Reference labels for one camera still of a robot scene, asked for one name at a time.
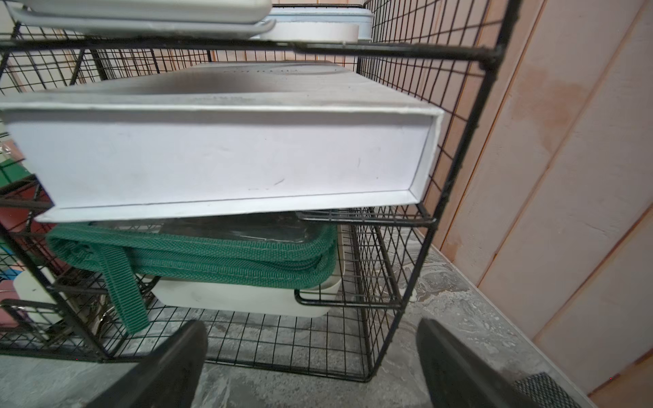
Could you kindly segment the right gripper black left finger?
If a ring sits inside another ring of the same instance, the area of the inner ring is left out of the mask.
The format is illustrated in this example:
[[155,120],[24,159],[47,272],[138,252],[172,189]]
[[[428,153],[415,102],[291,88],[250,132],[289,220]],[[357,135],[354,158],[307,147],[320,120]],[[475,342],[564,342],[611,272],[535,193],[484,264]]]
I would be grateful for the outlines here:
[[190,407],[207,356],[207,329],[189,321],[89,407]]

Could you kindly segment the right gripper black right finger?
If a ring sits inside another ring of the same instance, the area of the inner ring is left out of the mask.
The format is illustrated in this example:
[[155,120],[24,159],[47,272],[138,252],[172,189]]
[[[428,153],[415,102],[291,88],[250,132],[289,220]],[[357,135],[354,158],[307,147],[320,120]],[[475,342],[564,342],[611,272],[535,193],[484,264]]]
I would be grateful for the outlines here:
[[420,321],[416,345],[432,406],[537,406],[438,321]]

